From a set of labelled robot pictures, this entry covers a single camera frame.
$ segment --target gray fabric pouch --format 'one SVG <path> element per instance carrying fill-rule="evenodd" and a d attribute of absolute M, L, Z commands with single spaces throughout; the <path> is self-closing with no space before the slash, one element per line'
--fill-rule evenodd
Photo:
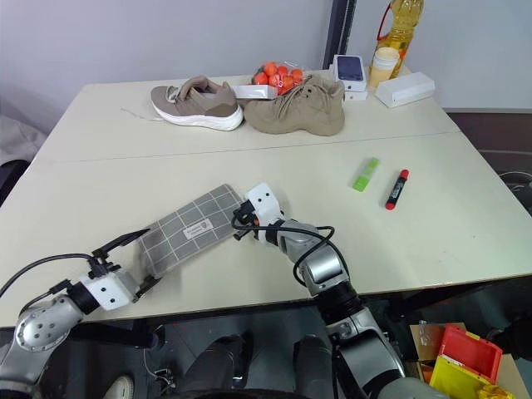
<path fill-rule="evenodd" d="M 200 196 L 148 226 L 138 239 L 140 261 L 146 272 L 161 278 L 186 259 L 234 233 L 233 210 L 240 198 L 229 185 Z"/>

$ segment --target green highlighter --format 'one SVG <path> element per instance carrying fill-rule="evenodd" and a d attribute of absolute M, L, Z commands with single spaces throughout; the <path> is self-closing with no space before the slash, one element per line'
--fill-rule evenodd
<path fill-rule="evenodd" d="M 357 191 L 364 191 L 366 189 L 369 180 L 372 178 L 373 172 L 379 165 L 379 159 L 371 158 L 364 171 L 357 177 L 352 187 Z"/>

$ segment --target beige sneaker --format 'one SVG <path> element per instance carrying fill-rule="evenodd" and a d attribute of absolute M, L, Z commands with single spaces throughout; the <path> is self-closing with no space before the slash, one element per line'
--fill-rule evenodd
<path fill-rule="evenodd" d="M 158 86 L 151 91 L 151 102 L 159 115 L 176 125 L 231 131 L 244 118 L 229 84 L 220 86 L 205 76 L 190 79 L 181 88 Z"/>
<path fill-rule="evenodd" d="M 343 128 L 344 90 L 342 82 L 311 76 L 275 100 L 251 101 L 244 117 L 258 131 L 274 135 L 299 129 L 336 135 Z"/>

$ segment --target white box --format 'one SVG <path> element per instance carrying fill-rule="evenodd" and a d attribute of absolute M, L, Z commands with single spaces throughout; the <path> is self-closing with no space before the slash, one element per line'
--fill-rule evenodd
<path fill-rule="evenodd" d="M 349 57 L 353 60 L 357 61 L 360 65 L 360 70 L 362 72 L 362 80 L 361 81 L 344 81 L 340 79 L 338 76 L 338 69 L 337 69 L 337 62 L 338 57 Z M 343 85 L 346 87 L 346 91 L 365 91 L 367 87 L 366 82 L 366 70 L 364 68 L 364 62 L 362 61 L 362 57 L 360 56 L 347 56 L 347 55 L 339 55 L 336 54 L 334 56 L 334 59 L 332 60 L 332 75 L 334 76 L 334 81 L 341 81 L 343 82 Z"/>
<path fill-rule="evenodd" d="M 375 97 L 393 108 L 430 97 L 435 90 L 436 85 L 430 77 L 416 72 L 382 81 L 375 91 Z"/>
<path fill-rule="evenodd" d="M 236 98 L 251 100 L 272 100 L 277 97 L 277 87 L 269 85 L 231 86 Z"/>
<path fill-rule="evenodd" d="M 330 79 L 335 80 L 334 77 L 334 65 L 329 65 Z M 367 90 L 364 91 L 345 91 L 345 101 L 360 101 L 367 99 Z"/>

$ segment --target label on pouch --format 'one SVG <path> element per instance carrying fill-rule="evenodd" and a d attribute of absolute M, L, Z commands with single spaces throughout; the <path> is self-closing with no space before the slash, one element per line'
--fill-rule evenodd
<path fill-rule="evenodd" d="M 210 220 L 204 219 L 196 224 L 192 224 L 190 227 L 187 227 L 185 230 L 183 230 L 183 233 L 187 239 L 193 239 L 194 237 L 203 234 L 205 231 L 212 230 L 213 228 L 213 224 L 210 223 Z"/>

